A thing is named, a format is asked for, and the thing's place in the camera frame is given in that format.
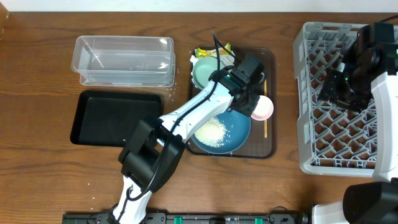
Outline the pink cup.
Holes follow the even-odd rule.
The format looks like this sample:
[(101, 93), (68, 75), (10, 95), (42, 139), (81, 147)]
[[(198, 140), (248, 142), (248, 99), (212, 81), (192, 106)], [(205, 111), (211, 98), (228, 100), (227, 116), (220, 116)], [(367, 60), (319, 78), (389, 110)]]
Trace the pink cup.
[(265, 121), (270, 118), (274, 111), (274, 104), (267, 96), (260, 96), (257, 106), (252, 112), (251, 118), (257, 121)]

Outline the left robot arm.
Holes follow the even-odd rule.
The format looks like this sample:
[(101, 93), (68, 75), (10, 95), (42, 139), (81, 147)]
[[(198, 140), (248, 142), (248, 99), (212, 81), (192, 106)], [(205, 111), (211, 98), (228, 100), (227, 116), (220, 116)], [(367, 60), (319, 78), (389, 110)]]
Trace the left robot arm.
[(138, 122), (118, 161), (123, 191), (113, 209), (112, 223), (140, 223), (150, 196), (173, 175), (186, 142), (211, 118), (233, 110), (250, 117), (259, 95), (253, 90), (266, 78), (264, 65), (247, 55), (238, 66), (215, 70), (199, 94), (175, 111)]

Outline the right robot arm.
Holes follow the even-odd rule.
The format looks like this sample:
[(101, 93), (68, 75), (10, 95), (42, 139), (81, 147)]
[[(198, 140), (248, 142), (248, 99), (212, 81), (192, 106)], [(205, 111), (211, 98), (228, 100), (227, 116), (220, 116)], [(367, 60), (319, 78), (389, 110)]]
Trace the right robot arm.
[(373, 100), (377, 159), (373, 180), (349, 186), (339, 202), (312, 207), (310, 223), (397, 223), (397, 44), (394, 26), (374, 22), (357, 31), (318, 99), (360, 112)]

